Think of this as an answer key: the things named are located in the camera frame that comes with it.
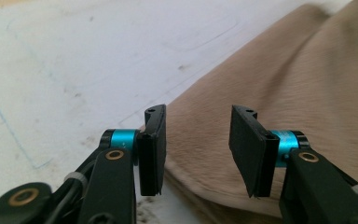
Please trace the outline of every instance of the blue line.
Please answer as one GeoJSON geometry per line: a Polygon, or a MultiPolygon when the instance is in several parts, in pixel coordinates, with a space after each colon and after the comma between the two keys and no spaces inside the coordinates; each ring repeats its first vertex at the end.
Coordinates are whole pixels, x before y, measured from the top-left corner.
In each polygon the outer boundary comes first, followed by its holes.
{"type": "Polygon", "coordinates": [[[45,163],[41,164],[41,165],[36,165],[34,164],[33,159],[28,155],[27,151],[25,150],[24,146],[22,145],[21,141],[19,140],[19,138],[17,137],[17,135],[14,133],[13,129],[11,128],[11,126],[8,124],[7,119],[5,118],[4,114],[2,113],[2,110],[0,109],[0,118],[1,120],[5,123],[5,125],[7,126],[8,131],[10,132],[10,135],[13,137],[14,141],[16,142],[17,146],[20,148],[20,150],[22,151],[22,153],[25,155],[25,158],[28,160],[29,163],[32,164],[32,166],[35,169],[39,169],[43,166],[45,166],[46,164],[48,164],[50,160],[46,161],[45,163]]]}

